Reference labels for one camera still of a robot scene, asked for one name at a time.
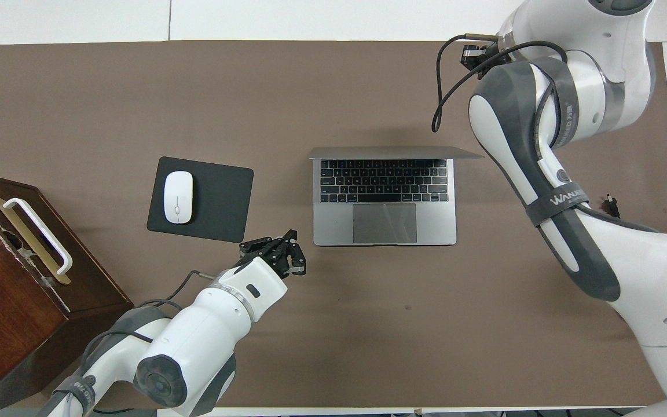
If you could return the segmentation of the silver grey laptop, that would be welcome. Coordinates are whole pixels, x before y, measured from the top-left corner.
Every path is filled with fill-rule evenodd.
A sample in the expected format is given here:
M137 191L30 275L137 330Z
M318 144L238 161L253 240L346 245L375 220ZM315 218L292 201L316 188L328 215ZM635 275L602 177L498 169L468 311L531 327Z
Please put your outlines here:
M313 164L318 246L450 246L456 170L475 153L453 146L321 147Z

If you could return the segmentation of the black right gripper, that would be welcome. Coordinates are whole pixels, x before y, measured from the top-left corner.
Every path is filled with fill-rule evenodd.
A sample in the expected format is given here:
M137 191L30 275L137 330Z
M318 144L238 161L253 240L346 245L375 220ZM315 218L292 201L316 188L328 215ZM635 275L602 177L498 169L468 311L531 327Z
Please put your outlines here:
M461 64L474 75L484 75L497 63L489 63L482 69L477 69L485 61L497 55L499 48L497 44L475 45L466 44L461 51Z

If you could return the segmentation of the white computer mouse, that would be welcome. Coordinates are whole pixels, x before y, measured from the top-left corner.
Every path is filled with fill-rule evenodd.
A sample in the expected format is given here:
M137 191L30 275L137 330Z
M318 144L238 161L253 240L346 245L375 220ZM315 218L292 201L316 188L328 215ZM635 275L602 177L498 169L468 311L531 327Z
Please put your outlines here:
M164 180L164 218L171 224L188 224L193 216L194 179L188 171L170 172Z

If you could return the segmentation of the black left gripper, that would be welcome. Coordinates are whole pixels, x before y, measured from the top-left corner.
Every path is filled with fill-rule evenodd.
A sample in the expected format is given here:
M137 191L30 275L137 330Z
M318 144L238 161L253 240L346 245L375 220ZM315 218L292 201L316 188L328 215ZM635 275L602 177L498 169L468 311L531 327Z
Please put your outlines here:
M243 255L243 261L251 258L264 259L280 278L286 278L289 274L304 276L307 271L305 257L293 255L293 245L297 237L296 230L288 230L280 237L267 236L249 240L239 244L239 253Z

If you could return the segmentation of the dark brown wooden box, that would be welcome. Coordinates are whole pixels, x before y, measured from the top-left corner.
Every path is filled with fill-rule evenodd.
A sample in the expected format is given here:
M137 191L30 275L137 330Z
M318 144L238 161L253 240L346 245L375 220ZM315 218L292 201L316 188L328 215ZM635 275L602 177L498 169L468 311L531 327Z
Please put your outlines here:
M0 178L0 409L43 390L132 307L36 187Z

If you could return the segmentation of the black mouse pad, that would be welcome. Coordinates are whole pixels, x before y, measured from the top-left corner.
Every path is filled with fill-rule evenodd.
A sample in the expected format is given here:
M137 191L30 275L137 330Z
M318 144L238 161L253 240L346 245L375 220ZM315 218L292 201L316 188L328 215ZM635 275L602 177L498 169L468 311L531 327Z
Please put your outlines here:
M174 172L192 176L192 215L183 224L167 219L165 182ZM249 168L162 156L157 164L146 228L165 234L240 243L251 202L254 172Z

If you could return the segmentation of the brown table mat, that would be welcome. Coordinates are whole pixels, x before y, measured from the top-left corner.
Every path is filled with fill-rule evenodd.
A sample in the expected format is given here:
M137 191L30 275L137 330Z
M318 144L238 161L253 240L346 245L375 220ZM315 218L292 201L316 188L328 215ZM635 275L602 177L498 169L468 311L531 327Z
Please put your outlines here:
M235 243L151 232L162 156L254 171L244 237L297 230L307 274L236 348L221 407L640 406L664 398L611 306L585 295L475 140L441 129L434 42L0 45L0 177L34 185L134 302ZM455 146L458 242L318 247L322 146Z

